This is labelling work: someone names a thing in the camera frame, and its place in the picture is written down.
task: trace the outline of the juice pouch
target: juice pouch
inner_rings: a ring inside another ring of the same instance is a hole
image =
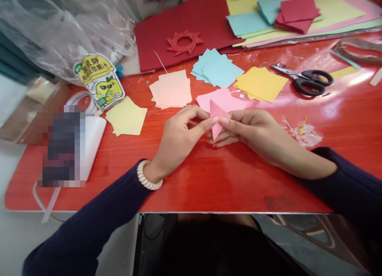
[[[125,96],[114,65],[102,54],[84,55],[73,67],[100,110],[113,107]]]

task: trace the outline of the fingernail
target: fingernail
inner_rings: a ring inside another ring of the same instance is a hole
[[[222,125],[228,125],[229,121],[226,118],[219,118],[219,123]]]
[[[209,122],[210,122],[211,125],[216,124],[218,121],[219,121],[219,117],[214,117],[214,118],[211,118],[211,119],[209,120]]]

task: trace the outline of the person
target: person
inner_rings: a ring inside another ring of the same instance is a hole
[[[139,160],[91,202],[35,248],[23,266],[25,276],[94,275],[97,257],[111,233],[129,222],[145,199],[188,156],[198,140],[219,122],[224,131],[214,144],[242,142],[261,158],[294,175],[361,234],[382,243],[382,182],[330,148],[301,147],[266,111],[243,110],[232,118],[210,118],[198,106],[187,106],[168,119],[155,157]],[[189,122],[199,119],[189,128]],[[257,225],[209,223],[207,235],[193,235],[187,223],[164,245],[158,275],[306,274],[282,255]],[[183,238],[177,243],[176,238]]]

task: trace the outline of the woman's left hand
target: woman's left hand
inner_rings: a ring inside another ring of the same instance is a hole
[[[209,117],[199,106],[186,106],[166,121],[158,152],[143,169],[150,182],[159,182],[185,160],[198,140],[219,120]],[[189,129],[187,125],[193,119],[203,121]]]

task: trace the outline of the woman's right hand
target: woman's right hand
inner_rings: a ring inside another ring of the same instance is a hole
[[[337,170],[333,162],[300,146],[267,111],[242,110],[229,114],[231,119],[219,119],[226,130],[215,142],[209,140],[215,147],[240,141],[270,164],[305,179],[320,179]]]

